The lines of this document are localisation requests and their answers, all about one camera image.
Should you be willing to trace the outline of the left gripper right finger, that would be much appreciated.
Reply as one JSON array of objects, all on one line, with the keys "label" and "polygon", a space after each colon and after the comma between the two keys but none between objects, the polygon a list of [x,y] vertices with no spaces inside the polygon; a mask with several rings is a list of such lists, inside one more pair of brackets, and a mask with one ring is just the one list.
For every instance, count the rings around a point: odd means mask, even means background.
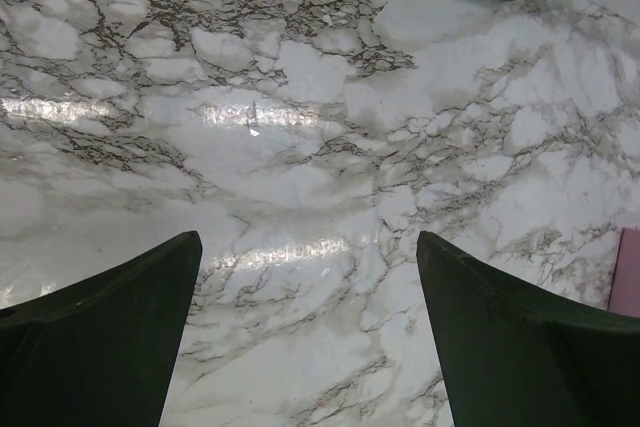
[{"label": "left gripper right finger", "polygon": [[638,318],[556,295],[433,232],[416,258],[455,425],[638,425]]}]

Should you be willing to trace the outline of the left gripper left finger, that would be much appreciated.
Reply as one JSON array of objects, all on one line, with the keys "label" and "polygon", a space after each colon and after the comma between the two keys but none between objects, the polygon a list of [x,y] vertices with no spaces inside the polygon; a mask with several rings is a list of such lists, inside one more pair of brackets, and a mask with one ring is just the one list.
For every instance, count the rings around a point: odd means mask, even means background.
[{"label": "left gripper left finger", "polygon": [[2,309],[2,425],[158,425],[202,252],[184,232]]}]

